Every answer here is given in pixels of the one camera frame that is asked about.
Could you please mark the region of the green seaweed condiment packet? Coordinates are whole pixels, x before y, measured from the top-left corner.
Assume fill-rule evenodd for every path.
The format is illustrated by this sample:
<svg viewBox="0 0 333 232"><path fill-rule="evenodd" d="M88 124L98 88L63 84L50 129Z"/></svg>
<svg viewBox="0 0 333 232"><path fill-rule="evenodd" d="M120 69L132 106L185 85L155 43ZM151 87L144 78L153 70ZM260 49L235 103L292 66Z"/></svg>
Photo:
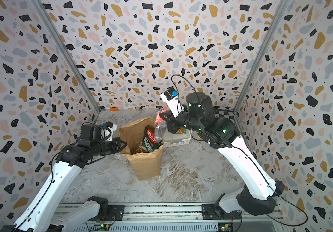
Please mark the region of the green seaweed condiment packet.
<svg viewBox="0 0 333 232"><path fill-rule="evenodd" d="M156 140L154 128L147 125L144 129L144 137L134 153L151 153L157 150L161 145L162 142L157 142Z"/></svg>

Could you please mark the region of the clear red condiment packet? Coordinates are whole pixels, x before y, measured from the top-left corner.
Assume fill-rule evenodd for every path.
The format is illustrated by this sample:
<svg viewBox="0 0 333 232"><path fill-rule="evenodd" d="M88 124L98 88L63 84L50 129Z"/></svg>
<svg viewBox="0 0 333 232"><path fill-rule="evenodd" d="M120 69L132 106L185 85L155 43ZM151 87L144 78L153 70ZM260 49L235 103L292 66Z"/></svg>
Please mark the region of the clear red condiment packet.
<svg viewBox="0 0 333 232"><path fill-rule="evenodd" d="M154 122L154 134L155 134L155 140L157 143L160 143L164 135L167 131L167 124L164 119L160 117L161 113L165 113L168 110L168 106L166 105L161 111L157 112L156 119Z"/></svg>

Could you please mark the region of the brown paper bag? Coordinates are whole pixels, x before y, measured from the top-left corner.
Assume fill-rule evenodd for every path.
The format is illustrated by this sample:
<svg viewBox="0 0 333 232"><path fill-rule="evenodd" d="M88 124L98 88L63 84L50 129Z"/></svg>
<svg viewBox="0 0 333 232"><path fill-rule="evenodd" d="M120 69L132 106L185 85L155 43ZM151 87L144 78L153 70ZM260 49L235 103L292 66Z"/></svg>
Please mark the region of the brown paper bag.
<svg viewBox="0 0 333 232"><path fill-rule="evenodd" d="M161 171L163 143L154 152L134 153L144 137L145 127L149 125L154 128L154 121L155 119L152 117L138 119L122 126L118 132L121 140L127 142L127 147L120 154L130 161L131 167L140 181L157 177Z"/></svg>

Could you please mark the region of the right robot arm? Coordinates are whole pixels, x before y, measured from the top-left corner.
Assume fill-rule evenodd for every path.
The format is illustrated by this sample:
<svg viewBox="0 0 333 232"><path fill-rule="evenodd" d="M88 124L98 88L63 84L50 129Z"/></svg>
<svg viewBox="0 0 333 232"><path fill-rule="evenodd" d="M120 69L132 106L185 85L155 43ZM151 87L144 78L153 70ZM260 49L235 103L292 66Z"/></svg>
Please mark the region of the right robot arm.
<svg viewBox="0 0 333 232"><path fill-rule="evenodd" d="M218 150L232 165L244 181L244 186L229 196L222 194L214 205L214 214L243 210L251 215L273 213L285 188L281 181L272 179L259 165L240 136L238 128L228 118L216 117L212 100L203 92L191 93L185 105L179 100L176 90L169 89L161 94L168 110L160 113L170 133L180 128L197 132L202 141Z"/></svg>

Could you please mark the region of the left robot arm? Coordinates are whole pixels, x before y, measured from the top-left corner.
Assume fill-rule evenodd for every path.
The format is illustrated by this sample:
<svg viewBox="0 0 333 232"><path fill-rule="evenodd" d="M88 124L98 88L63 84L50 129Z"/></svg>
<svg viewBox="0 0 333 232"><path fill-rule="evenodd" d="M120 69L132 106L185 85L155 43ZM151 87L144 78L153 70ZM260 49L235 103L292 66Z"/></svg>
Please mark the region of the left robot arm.
<svg viewBox="0 0 333 232"><path fill-rule="evenodd" d="M106 198L90 197L82 206L65 216L55 217L66 191L94 157L102 160L121 152L127 142L116 137L117 126L112 122L101 125L84 122L80 136L66 145L51 161L51 173L28 208L13 225L5 225L2 232L71 232L90 219L98 220L108 215Z"/></svg>

